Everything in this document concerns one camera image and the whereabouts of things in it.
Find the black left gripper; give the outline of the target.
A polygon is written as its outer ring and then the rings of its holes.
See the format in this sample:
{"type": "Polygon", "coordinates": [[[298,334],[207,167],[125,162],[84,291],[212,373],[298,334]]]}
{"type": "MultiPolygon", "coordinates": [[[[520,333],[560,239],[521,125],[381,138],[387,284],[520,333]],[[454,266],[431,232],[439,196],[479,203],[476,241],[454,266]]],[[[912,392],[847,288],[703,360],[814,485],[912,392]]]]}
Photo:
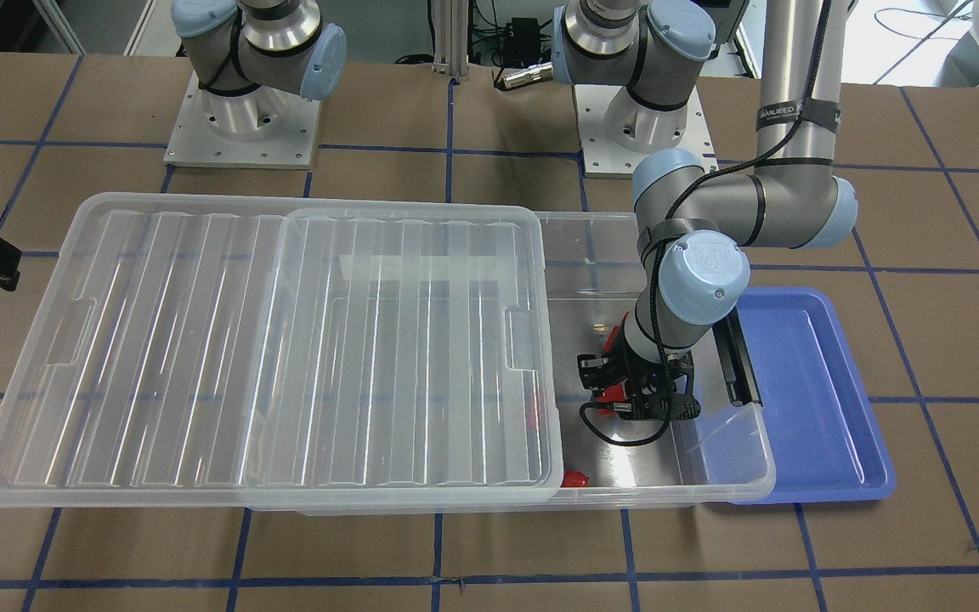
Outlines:
{"type": "Polygon", "coordinates": [[[601,355],[579,354],[576,370],[582,387],[603,392],[623,381],[629,384],[631,405],[628,410],[603,410],[617,414],[623,421],[692,421],[702,414],[702,404],[694,396],[694,365],[691,357],[671,358],[668,367],[652,363],[625,343],[625,323],[615,325],[601,355]]]}

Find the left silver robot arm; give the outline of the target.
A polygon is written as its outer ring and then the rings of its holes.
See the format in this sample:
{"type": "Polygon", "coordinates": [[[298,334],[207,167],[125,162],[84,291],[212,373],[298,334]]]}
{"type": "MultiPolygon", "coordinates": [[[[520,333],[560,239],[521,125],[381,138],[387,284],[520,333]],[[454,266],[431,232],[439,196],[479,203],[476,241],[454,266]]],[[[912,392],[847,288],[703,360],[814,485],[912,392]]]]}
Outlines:
{"type": "MultiPolygon", "coordinates": [[[[578,359],[591,400],[623,421],[688,421],[692,348],[749,284],[747,247],[825,248],[853,229],[858,204],[832,163],[848,1],[770,1],[753,159],[711,171],[681,147],[643,144],[631,178],[644,290],[599,355],[578,359]]],[[[692,1],[570,1],[557,8],[557,82],[620,89],[625,142],[653,120],[685,119],[716,49],[710,13],[692,1]]]]}

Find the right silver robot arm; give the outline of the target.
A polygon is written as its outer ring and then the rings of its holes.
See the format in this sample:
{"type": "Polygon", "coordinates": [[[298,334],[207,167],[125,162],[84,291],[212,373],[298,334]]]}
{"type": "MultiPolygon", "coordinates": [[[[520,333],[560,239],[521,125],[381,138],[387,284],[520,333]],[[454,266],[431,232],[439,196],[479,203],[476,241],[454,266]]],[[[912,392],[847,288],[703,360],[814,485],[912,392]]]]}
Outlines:
{"type": "Polygon", "coordinates": [[[314,1],[175,1],[171,20],[193,65],[188,110],[223,142],[280,134],[297,105],[326,100],[348,42],[314,1]]]}

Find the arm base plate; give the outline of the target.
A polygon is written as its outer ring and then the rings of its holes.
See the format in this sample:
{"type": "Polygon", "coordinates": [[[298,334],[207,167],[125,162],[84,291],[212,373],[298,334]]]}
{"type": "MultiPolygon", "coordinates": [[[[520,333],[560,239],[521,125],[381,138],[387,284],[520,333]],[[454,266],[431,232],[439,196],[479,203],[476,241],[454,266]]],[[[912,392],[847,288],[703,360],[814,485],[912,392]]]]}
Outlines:
{"type": "Polygon", "coordinates": [[[222,97],[191,75],[163,160],[174,167],[308,170],[322,102],[260,87],[222,97]]]}
{"type": "Polygon", "coordinates": [[[574,85],[574,105],[587,178],[628,179],[646,156],[669,148],[718,167],[697,89],[684,107],[661,112],[638,107],[623,87],[574,85]]]}

